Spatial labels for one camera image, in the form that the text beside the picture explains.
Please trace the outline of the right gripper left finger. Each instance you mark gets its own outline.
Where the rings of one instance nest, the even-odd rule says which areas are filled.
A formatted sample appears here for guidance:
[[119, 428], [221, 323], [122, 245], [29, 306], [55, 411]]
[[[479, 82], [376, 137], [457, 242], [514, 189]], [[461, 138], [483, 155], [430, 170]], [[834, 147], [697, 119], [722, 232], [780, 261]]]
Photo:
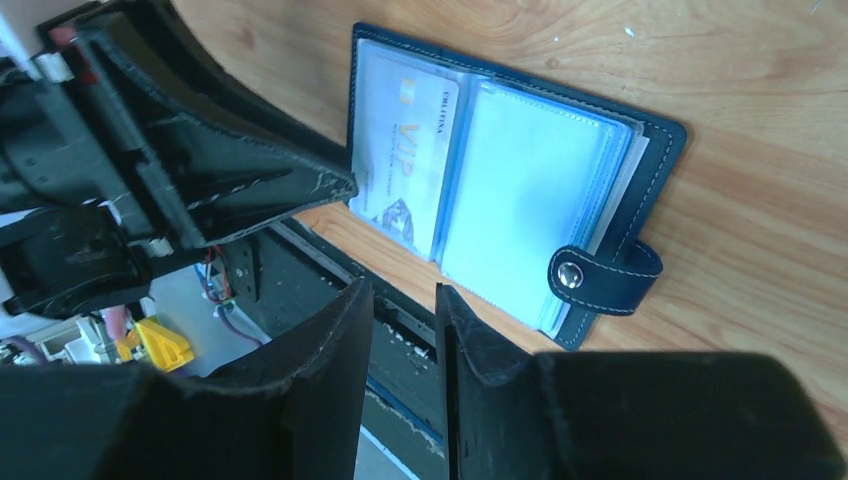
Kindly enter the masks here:
[[289, 479], [274, 417], [281, 381], [238, 365], [179, 378], [143, 364], [5, 367], [5, 479]]

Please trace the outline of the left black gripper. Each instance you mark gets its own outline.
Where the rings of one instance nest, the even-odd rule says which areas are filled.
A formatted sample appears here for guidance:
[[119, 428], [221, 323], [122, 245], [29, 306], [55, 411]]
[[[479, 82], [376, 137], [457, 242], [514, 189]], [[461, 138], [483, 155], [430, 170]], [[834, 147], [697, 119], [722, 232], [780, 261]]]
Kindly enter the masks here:
[[2, 61], [4, 314], [136, 302], [202, 247], [356, 193], [348, 149], [231, 76], [172, 2], [84, 1], [40, 39], [58, 46], [61, 27], [76, 29], [110, 132], [74, 82]]

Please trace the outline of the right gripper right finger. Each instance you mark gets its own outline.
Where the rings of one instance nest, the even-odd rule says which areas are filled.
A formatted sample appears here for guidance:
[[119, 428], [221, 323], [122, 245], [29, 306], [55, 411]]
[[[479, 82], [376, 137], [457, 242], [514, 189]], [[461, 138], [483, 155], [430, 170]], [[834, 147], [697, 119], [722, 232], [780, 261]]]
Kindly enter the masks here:
[[812, 400], [745, 352], [539, 352], [436, 288], [451, 479], [843, 479]]

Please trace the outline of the blue leather card holder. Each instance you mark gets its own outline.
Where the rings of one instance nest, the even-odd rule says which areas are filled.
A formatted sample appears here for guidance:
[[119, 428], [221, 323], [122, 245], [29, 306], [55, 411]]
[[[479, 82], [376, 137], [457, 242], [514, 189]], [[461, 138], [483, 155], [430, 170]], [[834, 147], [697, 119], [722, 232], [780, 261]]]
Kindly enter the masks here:
[[352, 171], [357, 66], [371, 45], [457, 74], [460, 96], [430, 256], [351, 212], [564, 349], [577, 350], [597, 317], [633, 314], [664, 268], [640, 233], [686, 146], [685, 127], [360, 22]]

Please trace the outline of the white VIP card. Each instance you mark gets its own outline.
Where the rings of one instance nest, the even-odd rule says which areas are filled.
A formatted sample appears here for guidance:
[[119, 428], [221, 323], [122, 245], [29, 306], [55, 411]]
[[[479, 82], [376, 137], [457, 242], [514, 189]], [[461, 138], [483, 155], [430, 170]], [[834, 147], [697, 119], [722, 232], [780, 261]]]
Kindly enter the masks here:
[[351, 211], [430, 256], [460, 96], [457, 74], [371, 45], [358, 60]]

